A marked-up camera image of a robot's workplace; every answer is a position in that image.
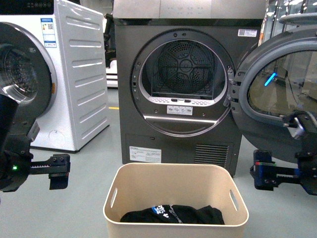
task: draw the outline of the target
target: warning label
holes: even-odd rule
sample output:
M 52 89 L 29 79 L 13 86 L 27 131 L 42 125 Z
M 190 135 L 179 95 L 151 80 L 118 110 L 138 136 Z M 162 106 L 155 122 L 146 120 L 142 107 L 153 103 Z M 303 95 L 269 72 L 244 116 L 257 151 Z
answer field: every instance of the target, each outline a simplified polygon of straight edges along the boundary
M 193 115 L 193 107 L 167 106 L 167 114 Z
M 52 18 L 41 18 L 44 46 L 46 48 L 56 48 L 56 36 Z
M 246 29 L 239 29 L 238 36 L 242 37 L 256 37 L 258 34 L 257 30 L 246 30 Z
M 147 163 L 161 163 L 162 150 L 130 146 L 130 160 L 147 162 Z

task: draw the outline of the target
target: gray floor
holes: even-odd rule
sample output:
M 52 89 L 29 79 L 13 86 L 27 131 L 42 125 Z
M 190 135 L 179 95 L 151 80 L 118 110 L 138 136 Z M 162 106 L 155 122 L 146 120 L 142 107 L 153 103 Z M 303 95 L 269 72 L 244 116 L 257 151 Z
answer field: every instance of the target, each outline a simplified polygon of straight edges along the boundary
M 118 107 L 117 90 L 110 89 L 109 106 Z M 1 238 L 107 238 L 103 205 L 117 169 L 122 165 L 119 111 L 110 110 L 111 126 L 78 154 L 71 154 L 69 185 L 49 190 L 47 175 L 29 176 L 13 193 L 1 193 Z M 274 192 L 254 189 L 249 175 L 255 148 L 242 140 L 234 178 L 248 207 L 246 238 L 315 238 L 317 197 L 299 185 L 282 184 Z M 53 152 L 31 150 L 34 161 Z M 294 166 L 279 162 L 279 166 Z

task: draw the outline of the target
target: beige basket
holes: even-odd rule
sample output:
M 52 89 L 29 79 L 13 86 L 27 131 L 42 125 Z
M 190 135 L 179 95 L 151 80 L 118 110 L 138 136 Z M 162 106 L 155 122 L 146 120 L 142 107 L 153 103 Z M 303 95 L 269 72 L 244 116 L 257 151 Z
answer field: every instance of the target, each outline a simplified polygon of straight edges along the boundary
M 130 211 L 175 204 L 222 212 L 224 226 L 121 223 Z M 109 238 L 241 238 L 247 207 L 229 172 L 215 165 L 131 163 L 117 171 L 104 205 Z

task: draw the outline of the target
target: black t-shirt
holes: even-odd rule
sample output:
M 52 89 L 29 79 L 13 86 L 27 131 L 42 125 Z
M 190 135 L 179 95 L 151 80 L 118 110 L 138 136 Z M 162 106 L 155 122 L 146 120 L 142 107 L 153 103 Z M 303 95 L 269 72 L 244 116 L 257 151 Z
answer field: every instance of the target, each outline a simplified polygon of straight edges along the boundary
M 198 210 L 190 206 L 181 205 L 154 206 L 142 211 L 128 212 L 120 221 L 224 225 L 221 211 L 211 206 L 206 206 Z

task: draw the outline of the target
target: dryer door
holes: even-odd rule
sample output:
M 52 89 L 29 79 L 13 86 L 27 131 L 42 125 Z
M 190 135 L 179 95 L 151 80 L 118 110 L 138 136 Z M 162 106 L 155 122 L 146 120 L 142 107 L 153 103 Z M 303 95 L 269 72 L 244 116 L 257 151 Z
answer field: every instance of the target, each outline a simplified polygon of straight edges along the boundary
M 234 119 L 257 148 L 296 162 L 301 151 L 281 116 L 295 110 L 317 115 L 317 26 L 284 32 L 255 49 L 229 86 Z
M 49 67 L 38 47 L 14 26 L 0 22 L 0 93 L 19 103 L 17 115 L 37 118 L 52 95 Z

